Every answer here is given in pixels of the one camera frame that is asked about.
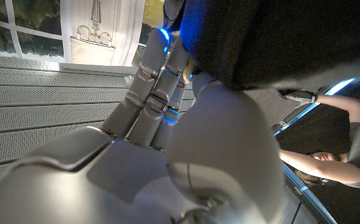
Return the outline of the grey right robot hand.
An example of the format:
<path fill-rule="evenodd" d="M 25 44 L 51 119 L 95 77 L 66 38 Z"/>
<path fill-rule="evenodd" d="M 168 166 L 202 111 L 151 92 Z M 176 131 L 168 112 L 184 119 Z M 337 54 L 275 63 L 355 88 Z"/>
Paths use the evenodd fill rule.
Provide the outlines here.
<path fill-rule="evenodd" d="M 180 39 L 152 31 L 125 99 L 19 159 L 0 180 L 0 223 L 277 223 L 283 172 L 258 105 L 209 74 L 184 114 Z"/>

